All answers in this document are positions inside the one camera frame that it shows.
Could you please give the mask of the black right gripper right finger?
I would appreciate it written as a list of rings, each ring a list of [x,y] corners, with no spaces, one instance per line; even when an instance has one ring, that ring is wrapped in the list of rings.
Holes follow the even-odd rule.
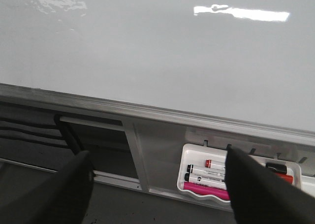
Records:
[[[238,148],[229,147],[225,182],[239,224],[313,224],[315,199],[260,165]]]

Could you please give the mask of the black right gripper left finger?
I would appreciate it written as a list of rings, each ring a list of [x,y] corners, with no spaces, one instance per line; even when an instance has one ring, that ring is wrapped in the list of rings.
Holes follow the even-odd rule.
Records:
[[[78,153],[65,167],[27,194],[28,224],[80,224],[94,187],[90,153]]]

